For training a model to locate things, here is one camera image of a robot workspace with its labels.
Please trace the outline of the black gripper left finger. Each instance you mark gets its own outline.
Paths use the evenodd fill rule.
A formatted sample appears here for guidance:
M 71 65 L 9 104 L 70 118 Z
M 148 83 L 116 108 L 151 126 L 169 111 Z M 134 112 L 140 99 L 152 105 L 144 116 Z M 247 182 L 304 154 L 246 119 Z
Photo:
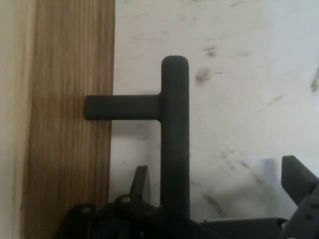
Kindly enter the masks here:
M 147 166 L 135 170 L 130 193 L 98 209 L 73 207 L 57 234 L 59 239 L 197 239 L 198 224 L 162 207 L 148 204 Z

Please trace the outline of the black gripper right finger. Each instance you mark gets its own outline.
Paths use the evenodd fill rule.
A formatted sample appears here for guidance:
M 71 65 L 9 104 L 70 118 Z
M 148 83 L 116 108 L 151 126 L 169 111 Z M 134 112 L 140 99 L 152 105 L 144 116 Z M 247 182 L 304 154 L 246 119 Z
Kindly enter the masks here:
M 281 184 L 297 209 L 281 233 L 283 239 L 319 237 L 319 178 L 295 156 L 282 158 Z

